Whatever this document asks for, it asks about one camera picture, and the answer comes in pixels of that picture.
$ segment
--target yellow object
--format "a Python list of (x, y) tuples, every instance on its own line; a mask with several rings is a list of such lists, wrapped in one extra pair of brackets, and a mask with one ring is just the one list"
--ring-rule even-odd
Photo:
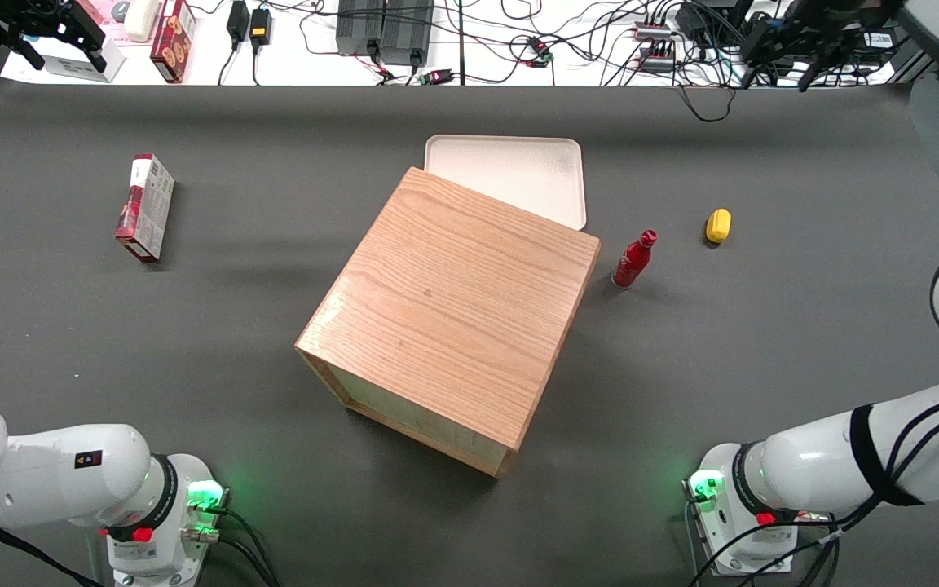
[(730, 212), (724, 208), (712, 212), (705, 224), (705, 237), (719, 245), (730, 236)]

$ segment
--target green light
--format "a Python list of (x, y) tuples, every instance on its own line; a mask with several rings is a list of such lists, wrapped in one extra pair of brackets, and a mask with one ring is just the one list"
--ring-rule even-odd
[(694, 488), (696, 501), (712, 501), (723, 484), (723, 473), (719, 471), (697, 471), (690, 476), (690, 486)]
[(204, 482), (194, 482), (187, 487), (187, 506), (195, 508), (212, 508), (223, 505), (223, 486), (212, 479)]

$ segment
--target wooden box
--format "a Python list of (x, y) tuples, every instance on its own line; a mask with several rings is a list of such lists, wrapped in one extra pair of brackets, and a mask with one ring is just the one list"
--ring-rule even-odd
[(599, 252), (412, 168), (295, 348), (347, 408), (501, 477)]

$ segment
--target white table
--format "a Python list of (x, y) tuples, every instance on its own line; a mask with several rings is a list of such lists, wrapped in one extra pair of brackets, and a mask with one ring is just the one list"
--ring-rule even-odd
[[(189, 0), (191, 7), (205, 8), (212, 11), (217, 5), (217, 0)], [(434, 10), (433, 21), (436, 26), (433, 27), (431, 34), (429, 62), (422, 71), (431, 69), (459, 69), (459, 36), (457, 30), (457, 15), (455, 8), (458, 0), (436, 0), (437, 7)], [(505, 0), (506, 10), (511, 15), (526, 15), (529, 0)], [(530, 0), (533, 10), (537, 10), (537, 0)], [(324, 0), (324, 12), (335, 12), (338, 7), (338, 0)], [(586, 62), (581, 57), (575, 55), (566, 44), (559, 44), (553, 48), (554, 64), (553, 69), (533, 69), (526, 66), (517, 66), (514, 70), (514, 64), (509, 60), (500, 59), (499, 55), (512, 59), (505, 42), (513, 38), (515, 34), (521, 33), (518, 30), (507, 29), (503, 26), (480, 22), (477, 19), (484, 19), (496, 23), (506, 23), (519, 29), (531, 29), (531, 24), (526, 21), (514, 21), (503, 15), (500, 8), (500, 0), (465, 0), (465, 32), (467, 36), (482, 38), (491, 38), (502, 43), (488, 43), (487, 46), (481, 42), (467, 37), (465, 39), (465, 63), (466, 72), (473, 77), (487, 79), (503, 79), (508, 75), (506, 85), (511, 86), (548, 86), (555, 82), (559, 86), (599, 86), (601, 78), (604, 82), (611, 78), (611, 74), (618, 71), (618, 66), (604, 67), (604, 63), (598, 60), (595, 63)], [(553, 31), (557, 29), (567, 19), (578, 15), (592, 4), (592, 0), (550, 0), (544, 3), (544, 10), (536, 16), (534, 24), (539, 30)], [(223, 0), (219, 9), (211, 15), (206, 15), (203, 11), (194, 10), (198, 24), (194, 34), (193, 49), (191, 51), (190, 62), (187, 63), (187, 78), (183, 82), (185, 85), (213, 86), (216, 85), (219, 78), (220, 68), (227, 57), (231, 54), (231, 41), (227, 36), (224, 26), (227, 23), (227, 15), (230, 12), (230, 0)], [(447, 12), (443, 9), (447, 4), (452, 9)], [(656, 10), (662, 4), (659, 0), (650, 2), (634, 1), (627, 8), (636, 7), (640, 12), (645, 5), (651, 10)], [(596, 5), (586, 12), (584, 18), (580, 21), (570, 23), (564, 27), (560, 34), (563, 37), (574, 36), (574, 34), (585, 33), (596, 26), (597, 19), (600, 19), (605, 12), (614, 10), (619, 2), (608, 2)], [(258, 4), (249, 1), (249, 9), (254, 10)], [(756, 0), (753, 5), (753, 11), (766, 11), (773, 14), (778, 4), (770, 0)], [(312, 3), (302, 5), (304, 11), (309, 11)], [(271, 12), (275, 17), (273, 22), (273, 31), (271, 36), (271, 45), (261, 49), (257, 62), (257, 79), (264, 86), (370, 86), (380, 81), (379, 75), (370, 71), (365, 64), (362, 64), (355, 57), (341, 55), (313, 55), (306, 49), (306, 44), (316, 52), (334, 52), (335, 45), (335, 16), (317, 16), (311, 15), (310, 18), (303, 21), (302, 29), (306, 31), (306, 44), (303, 41), (303, 33), (299, 29), (299, 23), (305, 18), (304, 11), (280, 11), (272, 7)], [(672, 22), (672, 15), (675, 12), (670, 11), (668, 22)], [(612, 24), (608, 40), (603, 47), (602, 54), (614, 64), (625, 63), (629, 56), (637, 49), (638, 43), (633, 41), (631, 27), (633, 20), (640, 19), (640, 15), (623, 15), (621, 19)], [(593, 39), (593, 53), (600, 55), (603, 30), (598, 30)], [(577, 38), (576, 43), (585, 48), (588, 43), (587, 37)], [(45, 48), (50, 44), (57, 43), (49, 38), (42, 38), (36, 43), (36, 48)], [(678, 55), (686, 55), (686, 50), (693, 44), (682, 40), (676, 42)], [(150, 47), (135, 46), (122, 47), (121, 51), (126, 56), (126, 62), (123, 64), (114, 82), (116, 85), (160, 85), (165, 83), (161, 75), (150, 62)], [(405, 77), (410, 73), (409, 67), (391, 67), (388, 68), (394, 75)], [(737, 75), (731, 75), (730, 79), (737, 85), (737, 79), (740, 79), (744, 73), (744, 66), (737, 63), (734, 66)], [(804, 69), (802, 64), (798, 64), (798, 70)], [(719, 78), (719, 72), (715, 67), (696, 64), (690, 66), (686, 71), (690, 82), (695, 85), (711, 85)], [(891, 77), (893, 71), (887, 64), (879, 72), (875, 72), (867, 78), (869, 83), (886, 82)], [(633, 86), (671, 86), (673, 81), (668, 75), (650, 75), (637, 73), (631, 77), (631, 71), (624, 75), (629, 85)], [(723, 77), (727, 77), (724, 68)], [(790, 77), (783, 78), (782, 85), (795, 85), (794, 79), (798, 79), (798, 73)], [(59, 75), (49, 74), (46, 71), (37, 71), (30, 66), (23, 57), (11, 55), (2, 71), (3, 77), (16, 79), (22, 82), (34, 83), (98, 83), (87, 82), (82, 79), (71, 77), (60, 77)], [(853, 78), (843, 77), (843, 81), (853, 82)], [(619, 79), (616, 77), (611, 85), (618, 85)], [(483, 82), (469, 79), (466, 85), (481, 85)], [(230, 66), (224, 74), (225, 86), (251, 86), (253, 85), (253, 50), (249, 42), (243, 43), (237, 55), (231, 60)]]

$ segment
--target cardboard box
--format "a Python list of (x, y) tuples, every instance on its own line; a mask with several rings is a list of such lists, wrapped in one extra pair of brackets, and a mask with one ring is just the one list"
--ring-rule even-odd
[(185, 0), (166, 0), (157, 19), (150, 60), (168, 83), (183, 81), (194, 41), (194, 15)]
[(45, 70), (49, 73), (89, 79), (91, 82), (114, 82), (118, 70), (126, 62), (126, 57), (122, 55), (110, 37), (104, 38), (104, 44), (100, 48), (100, 55), (108, 62), (104, 73), (100, 73), (93, 67), (93, 64), (89, 63), (82, 49), (57, 41), (55, 38), (40, 38), (34, 45), (34, 49), (46, 60)]
[(295, 348), (348, 408), (501, 477), (599, 252), (596, 237), (410, 170)]
[(165, 238), (174, 184), (172, 175), (157, 157), (150, 153), (133, 157), (130, 197), (122, 207), (115, 238), (143, 263), (161, 257), (161, 239)]

